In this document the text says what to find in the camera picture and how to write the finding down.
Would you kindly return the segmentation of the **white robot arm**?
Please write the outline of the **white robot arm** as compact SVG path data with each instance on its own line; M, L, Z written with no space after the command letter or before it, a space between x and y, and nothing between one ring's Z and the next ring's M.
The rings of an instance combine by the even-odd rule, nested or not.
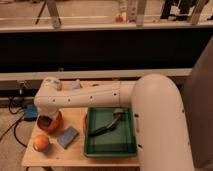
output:
M63 90L59 79L47 77L34 104L47 115L72 107L131 108L140 171L194 171L181 94L164 75L74 90Z

